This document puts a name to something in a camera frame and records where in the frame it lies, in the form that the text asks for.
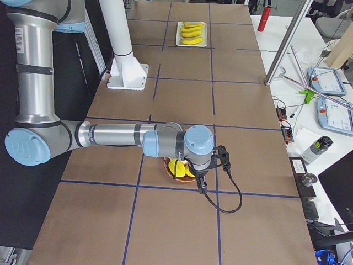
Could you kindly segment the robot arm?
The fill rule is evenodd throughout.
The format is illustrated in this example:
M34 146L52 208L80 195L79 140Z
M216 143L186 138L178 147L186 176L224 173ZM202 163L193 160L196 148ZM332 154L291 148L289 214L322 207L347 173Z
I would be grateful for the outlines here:
M229 153L213 144L203 125L186 130L166 124L92 124L83 121L91 98L65 89L54 99L53 34L81 34L86 29L84 1L5 1L14 24L17 53L18 106L15 128L4 138L9 156L36 166L68 151L90 146L138 146L146 156L169 158L172 176L186 163L201 194L206 174L222 167L229 172Z

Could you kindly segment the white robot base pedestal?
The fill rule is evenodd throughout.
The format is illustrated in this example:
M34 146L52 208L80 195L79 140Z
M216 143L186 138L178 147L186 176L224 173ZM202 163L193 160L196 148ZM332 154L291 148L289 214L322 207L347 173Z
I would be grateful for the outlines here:
M149 66L139 63L133 54L124 2L100 0L99 3L114 55L107 87L141 91Z

